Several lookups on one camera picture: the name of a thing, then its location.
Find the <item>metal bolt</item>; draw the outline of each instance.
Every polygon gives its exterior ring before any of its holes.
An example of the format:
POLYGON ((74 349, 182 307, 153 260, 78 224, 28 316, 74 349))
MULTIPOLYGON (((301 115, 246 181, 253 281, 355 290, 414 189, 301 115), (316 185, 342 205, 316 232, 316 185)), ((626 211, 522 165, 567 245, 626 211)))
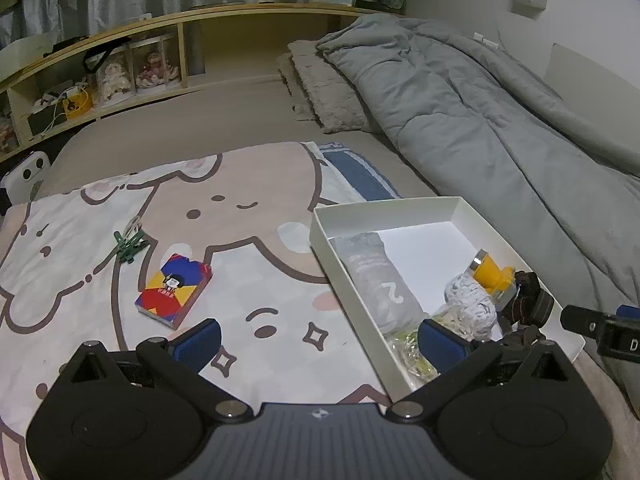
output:
POLYGON ((415 418, 422 415, 424 410, 417 402, 413 402, 412 400, 401 400, 391 407, 391 411, 402 418, 415 418))
POLYGON ((240 400, 229 399, 223 400, 216 404, 216 411, 226 418, 235 418, 236 416, 244 415, 247 410, 247 405, 240 400))

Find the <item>white wall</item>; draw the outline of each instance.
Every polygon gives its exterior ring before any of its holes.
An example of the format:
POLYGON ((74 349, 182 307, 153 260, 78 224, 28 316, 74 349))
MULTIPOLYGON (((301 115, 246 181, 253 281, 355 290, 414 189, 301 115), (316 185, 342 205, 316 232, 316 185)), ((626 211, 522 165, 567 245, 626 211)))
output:
POLYGON ((539 75, 554 43, 582 54, 640 88, 640 0, 548 0, 545 10, 510 0, 407 0, 407 14, 441 18, 466 34, 498 41, 539 75))

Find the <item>rolled gray package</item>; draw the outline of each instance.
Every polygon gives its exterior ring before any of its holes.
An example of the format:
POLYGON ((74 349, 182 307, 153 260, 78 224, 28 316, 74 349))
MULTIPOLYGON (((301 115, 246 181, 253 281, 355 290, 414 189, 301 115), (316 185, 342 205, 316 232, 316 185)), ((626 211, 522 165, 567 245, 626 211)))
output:
POLYGON ((331 244, 380 332, 415 329, 428 317, 386 256, 378 233, 332 238, 331 244))

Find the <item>open cardboard box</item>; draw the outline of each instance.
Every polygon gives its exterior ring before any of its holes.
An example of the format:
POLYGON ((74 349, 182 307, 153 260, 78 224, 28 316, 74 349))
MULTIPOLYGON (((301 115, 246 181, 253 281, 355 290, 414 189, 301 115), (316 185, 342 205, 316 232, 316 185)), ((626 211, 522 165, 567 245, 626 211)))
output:
MULTIPOLYGON (((406 372, 386 345, 329 242, 337 236, 372 231, 380 232, 389 259, 429 313, 442 306, 445 284, 465 270, 477 250, 488 251, 499 267, 527 271, 531 268, 460 197, 407 198, 316 208, 309 235, 311 247, 386 392, 396 402, 412 392, 406 372)), ((556 341, 574 361, 584 347, 584 339, 562 328, 560 312, 556 301, 541 332, 556 341)))

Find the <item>white star logo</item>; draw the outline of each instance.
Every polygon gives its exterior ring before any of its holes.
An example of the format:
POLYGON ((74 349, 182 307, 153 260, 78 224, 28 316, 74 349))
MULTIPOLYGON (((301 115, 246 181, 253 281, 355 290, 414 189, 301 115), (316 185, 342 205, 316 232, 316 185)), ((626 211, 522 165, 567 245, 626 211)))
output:
POLYGON ((313 410, 310 415, 312 415, 314 418, 316 418, 317 420, 322 420, 323 418, 328 417, 329 415, 331 415, 331 413, 329 413, 327 410, 325 410, 324 408, 318 408, 317 410, 313 410))

